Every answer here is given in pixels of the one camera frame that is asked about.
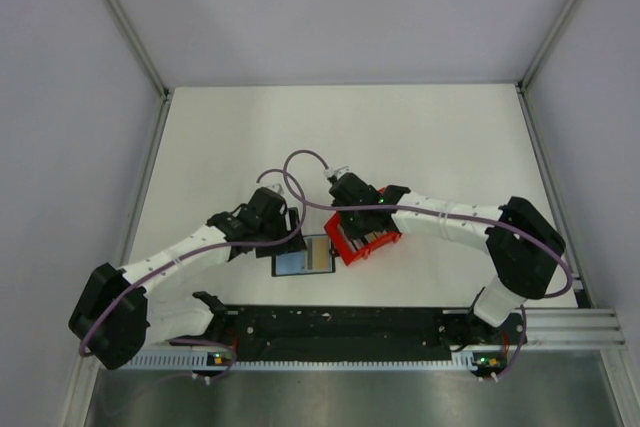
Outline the black leather card holder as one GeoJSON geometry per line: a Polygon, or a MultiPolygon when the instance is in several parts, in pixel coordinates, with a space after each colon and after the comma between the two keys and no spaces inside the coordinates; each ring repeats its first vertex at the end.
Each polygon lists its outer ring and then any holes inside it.
{"type": "Polygon", "coordinates": [[[272,277],[293,277],[293,276],[309,276],[309,275],[321,275],[332,274],[335,272],[335,257],[333,255],[333,244],[326,235],[311,235],[305,236],[304,249],[298,252],[287,253],[279,256],[275,256],[271,259],[271,276],[272,277]],[[329,253],[331,256],[331,270],[322,273],[311,273],[306,271],[306,258],[307,258],[307,242],[312,237],[326,237],[329,240],[329,253]]]}

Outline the red plastic card tray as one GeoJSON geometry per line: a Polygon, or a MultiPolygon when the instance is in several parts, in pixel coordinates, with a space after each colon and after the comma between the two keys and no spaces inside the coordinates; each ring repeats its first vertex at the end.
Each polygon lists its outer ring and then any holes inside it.
{"type": "MultiPolygon", "coordinates": [[[[363,187],[330,188],[333,207],[361,207],[396,205],[410,192],[403,186],[389,185],[380,190],[364,184],[363,187]]],[[[396,243],[402,234],[391,219],[389,209],[337,211],[325,224],[333,247],[346,266],[367,259],[381,247],[396,243]]]]}

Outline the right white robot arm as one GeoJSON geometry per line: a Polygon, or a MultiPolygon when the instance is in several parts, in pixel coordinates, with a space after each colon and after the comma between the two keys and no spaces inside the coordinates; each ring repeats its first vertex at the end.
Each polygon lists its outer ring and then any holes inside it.
{"type": "Polygon", "coordinates": [[[500,206],[443,201],[407,187],[375,189],[343,168],[327,169],[332,206],[349,239],[372,233],[426,234],[488,255],[495,275],[478,294],[466,321],[469,335],[487,343],[508,315],[527,300],[545,297],[566,243],[528,200],[500,206]]]}

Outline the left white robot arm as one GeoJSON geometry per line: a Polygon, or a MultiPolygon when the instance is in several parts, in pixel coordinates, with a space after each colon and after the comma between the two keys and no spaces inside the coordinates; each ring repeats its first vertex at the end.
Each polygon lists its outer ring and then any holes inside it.
{"type": "Polygon", "coordinates": [[[186,336],[216,343],[227,321],[218,299],[183,293],[206,269],[252,252],[258,258],[299,251],[306,212],[287,205],[276,190],[258,188],[233,211],[210,217],[195,232],[136,263],[104,263],[90,274],[68,326],[78,353],[114,370],[151,345],[186,336]]]}

